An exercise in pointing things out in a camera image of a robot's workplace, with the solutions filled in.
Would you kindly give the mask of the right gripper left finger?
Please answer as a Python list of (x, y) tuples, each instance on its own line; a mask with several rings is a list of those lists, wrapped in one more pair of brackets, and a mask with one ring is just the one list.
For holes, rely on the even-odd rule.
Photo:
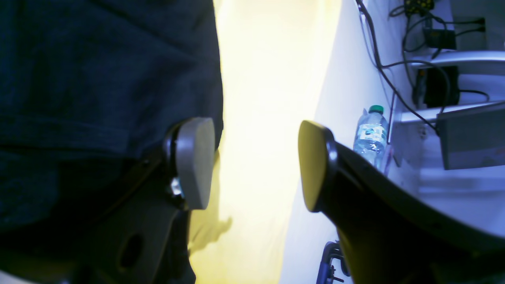
[(124, 196), (83, 235), (79, 283), (195, 283), (189, 216), (209, 205), (215, 140), (211, 118), (168, 129), (161, 145), (120, 182)]

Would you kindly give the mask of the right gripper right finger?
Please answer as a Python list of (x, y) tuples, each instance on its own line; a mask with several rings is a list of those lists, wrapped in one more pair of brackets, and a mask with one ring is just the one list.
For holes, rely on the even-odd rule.
[(503, 284), (505, 241), (403, 191), (332, 131), (304, 120), (305, 205), (335, 226), (356, 284)]

